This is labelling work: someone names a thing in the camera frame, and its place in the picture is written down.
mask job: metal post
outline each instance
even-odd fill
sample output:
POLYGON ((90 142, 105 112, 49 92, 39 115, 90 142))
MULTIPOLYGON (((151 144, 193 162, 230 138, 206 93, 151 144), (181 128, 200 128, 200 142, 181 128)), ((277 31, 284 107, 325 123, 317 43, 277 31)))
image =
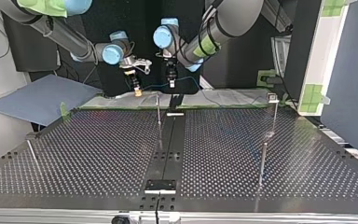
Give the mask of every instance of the metal post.
POLYGON ((159 95, 156 96, 157 113, 158 113, 158 125, 161 126, 161 114, 159 112, 159 95))
POLYGON ((260 177, 258 179, 258 185, 260 187, 263 186, 263 175, 264 175, 264 167, 266 164, 266 156, 267 156, 267 147, 268 147, 268 143, 264 143, 263 145, 263 150, 261 152, 261 165, 260 165, 260 177))
POLYGON ((275 123, 277 121, 279 103, 275 103, 274 123, 272 125, 272 131, 275 132, 275 123))
POLYGON ((31 140, 27 140, 27 144, 28 144, 28 148, 31 150, 32 153, 32 157, 34 158, 34 160, 37 160, 36 155, 34 154, 34 148, 32 146, 31 140))

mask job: black panel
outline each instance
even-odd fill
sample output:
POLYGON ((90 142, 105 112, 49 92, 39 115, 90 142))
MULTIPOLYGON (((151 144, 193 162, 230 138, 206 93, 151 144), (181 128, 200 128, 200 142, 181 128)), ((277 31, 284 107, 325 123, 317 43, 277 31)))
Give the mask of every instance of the black panel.
MULTIPOLYGON (((136 42, 134 53, 153 62, 151 74, 141 76, 143 86, 161 85, 166 82, 166 78, 161 74, 161 59, 156 57, 159 49, 153 42, 153 33, 160 25, 160 19, 177 17, 182 26, 182 35, 189 41, 199 30, 203 3, 203 0, 99 0, 94 1, 82 20, 86 35, 93 42, 108 42, 111 33, 126 31, 130 40, 136 42)), ((98 73, 107 96, 129 91, 123 72, 117 66, 101 63, 98 73)), ((183 67, 179 68, 179 73, 179 77, 191 75, 183 67)), ((191 79, 187 79, 178 83, 177 90, 184 89, 186 93, 195 93, 198 88, 191 79)))
POLYGON ((19 72, 52 71, 58 68, 57 45, 30 26, 21 25, 7 15, 5 30, 19 72))
POLYGON ((299 0, 284 80, 290 95, 298 99, 307 71, 322 0, 299 0))
POLYGON ((348 11, 327 96, 322 122, 358 148, 358 2, 348 11))
POLYGON ((256 87, 259 70, 274 68, 271 38, 279 33, 262 15, 245 35, 231 39, 205 64, 204 74, 216 88, 256 87))

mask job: green tape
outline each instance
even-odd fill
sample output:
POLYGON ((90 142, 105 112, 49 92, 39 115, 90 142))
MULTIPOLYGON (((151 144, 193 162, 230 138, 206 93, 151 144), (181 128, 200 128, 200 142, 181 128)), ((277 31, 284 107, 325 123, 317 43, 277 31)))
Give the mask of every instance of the green tape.
POLYGON ((21 7, 55 17, 67 17, 64 0, 17 0, 21 7))
POLYGON ((271 70, 261 70, 258 71, 258 76, 257 76, 257 87, 268 87, 268 88, 273 88, 274 85, 273 84, 267 84, 267 82, 264 82, 261 80, 262 77, 276 77, 277 73, 275 70, 271 69, 271 70))
MULTIPOLYGON (((219 47, 218 50, 222 48, 219 43, 215 43, 215 44, 219 47)), ((211 38, 208 35, 205 36, 205 38, 201 41, 201 45, 203 50, 209 55, 213 55, 216 53, 216 47, 214 46, 211 38)), ((202 51, 201 47, 197 47, 193 53, 200 58, 205 58, 206 56, 208 56, 202 51)))
POLYGON ((316 113, 318 111, 318 106, 323 99, 322 88, 323 85, 306 85, 301 101, 300 112, 316 113))
POLYGON ((345 0, 325 0, 322 17, 341 16, 342 8, 344 8, 345 0))
POLYGON ((66 109, 66 104, 64 102, 61 102, 60 110, 63 120, 68 120, 70 118, 71 113, 66 109))

